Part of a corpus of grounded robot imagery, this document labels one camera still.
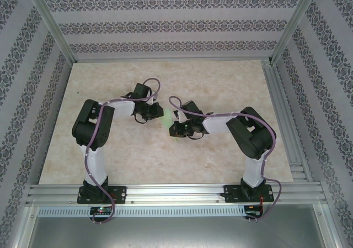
patterned wallpaper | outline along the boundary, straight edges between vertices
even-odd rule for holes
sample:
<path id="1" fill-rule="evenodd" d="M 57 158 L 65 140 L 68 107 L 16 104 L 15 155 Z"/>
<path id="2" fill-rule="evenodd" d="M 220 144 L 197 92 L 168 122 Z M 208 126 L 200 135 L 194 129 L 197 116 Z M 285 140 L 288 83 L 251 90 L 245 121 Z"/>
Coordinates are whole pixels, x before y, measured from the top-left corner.
<path id="1" fill-rule="evenodd" d="M 71 67 L 31 0 L 0 0 L 0 247 L 36 184 Z"/>
<path id="2" fill-rule="evenodd" d="M 78 60 L 269 57 L 299 0 L 45 0 Z"/>
<path id="3" fill-rule="evenodd" d="M 353 0 L 312 0 L 277 63 L 313 178 L 353 247 Z"/>

purple cable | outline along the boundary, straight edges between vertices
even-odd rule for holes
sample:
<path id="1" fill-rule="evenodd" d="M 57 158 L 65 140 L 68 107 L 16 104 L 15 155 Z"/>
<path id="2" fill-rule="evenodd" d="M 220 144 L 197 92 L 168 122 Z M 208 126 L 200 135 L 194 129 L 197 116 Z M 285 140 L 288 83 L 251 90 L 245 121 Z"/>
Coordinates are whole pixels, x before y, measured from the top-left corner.
<path id="1" fill-rule="evenodd" d="M 158 89 L 156 90 L 156 92 L 146 98 L 140 98 L 140 99 L 127 99 L 127 98 L 118 98 L 118 99 L 112 99 L 112 100 L 109 100 L 109 101 L 106 101 L 105 103 L 103 103 L 99 109 L 99 115 L 98 115 L 98 119 L 97 119 L 97 123 L 95 125 L 95 128 L 94 128 L 94 131 L 93 131 L 93 135 L 86 147 L 86 152 L 84 154 L 84 167 L 89 175 L 89 177 L 92 179 L 92 181 L 94 182 L 94 184 L 109 198 L 109 200 L 111 201 L 111 205 L 112 205 L 112 208 L 113 210 L 111 211 L 111 214 L 110 216 L 105 219 L 104 221 L 101 221 L 99 222 L 99 224 L 104 224 L 104 223 L 107 223 L 109 220 L 111 220 L 115 214 L 115 202 L 113 200 L 113 198 L 111 197 L 111 195 L 102 187 L 100 186 L 100 184 L 96 181 L 96 179 L 94 179 L 94 177 L 92 176 L 92 173 L 90 172 L 89 168 L 88 168 L 88 154 L 89 154 L 89 148 L 91 147 L 94 139 L 95 139 L 95 136 L 97 135 L 97 132 L 98 132 L 98 129 L 99 129 L 99 124 L 100 124 L 100 121 L 101 121 L 101 115 L 103 113 L 103 109 L 105 106 L 107 106 L 108 104 L 110 103 L 115 103 L 115 102 L 121 102 L 121 101 L 147 101 L 151 98 L 153 98 L 154 96 L 157 96 L 160 88 L 161 88 L 161 82 L 156 79 L 156 78 L 148 78 L 147 80 L 144 81 L 143 84 L 145 84 L 147 81 L 150 81 L 150 80 L 154 80 L 154 81 L 157 81 L 158 82 Z M 94 220 L 94 217 L 95 217 L 95 214 L 92 216 L 92 221 L 93 221 L 93 224 L 96 223 L 96 221 Z"/>
<path id="2" fill-rule="evenodd" d="M 173 102 L 172 102 L 172 99 L 177 99 L 179 101 L 179 106 L 175 105 Z M 266 164 L 266 159 L 267 157 L 273 152 L 273 150 L 275 149 L 275 145 L 276 145 L 276 137 L 275 137 L 275 133 L 274 131 L 271 129 L 271 127 L 263 120 L 261 120 L 260 118 L 258 117 L 255 117 L 253 115 L 250 115 L 250 114 L 242 114 L 242 113 L 227 113 L 227 114 L 198 114 L 198 113 L 194 113 L 194 112 L 189 112 L 187 110 L 184 110 L 182 109 L 180 106 L 182 105 L 182 102 L 181 102 L 181 99 L 177 96 L 170 96 L 169 97 L 169 102 L 170 104 L 176 108 L 177 110 L 179 111 L 182 111 L 183 113 L 186 113 L 186 114 L 192 114 L 192 115 L 197 115 L 197 116 L 200 116 L 200 117 L 232 117 L 232 116 L 237 116 L 237 117 L 248 117 L 248 118 L 251 118 L 251 119 L 254 119 L 256 120 L 257 122 L 260 122 L 262 123 L 262 125 L 264 125 L 267 130 L 270 132 L 271 134 L 271 137 L 272 137 L 272 147 L 271 149 L 269 150 L 269 152 L 264 156 L 264 161 L 263 161 L 263 164 L 261 165 L 261 177 L 264 179 L 264 180 L 267 180 L 267 181 L 270 181 L 270 182 L 276 182 L 278 183 L 280 189 L 279 189 L 279 192 L 278 192 L 278 195 L 276 197 L 276 199 L 274 200 L 273 204 L 271 205 L 271 207 L 267 210 L 267 212 L 262 215 L 260 218 L 258 218 L 257 220 L 262 220 L 263 218 L 265 218 L 270 212 L 271 210 L 273 209 L 273 207 L 275 206 L 275 204 L 277 203 L 277 201 L 280 199 L 280 195 L 282 193 L 282 184 L 280 183 L 280 181 L 276 180 L 276 179 L 270 179 L 270 178 L 266 178 L 264 176 L 264 170 L 265 170 L 265 164 Z"/>

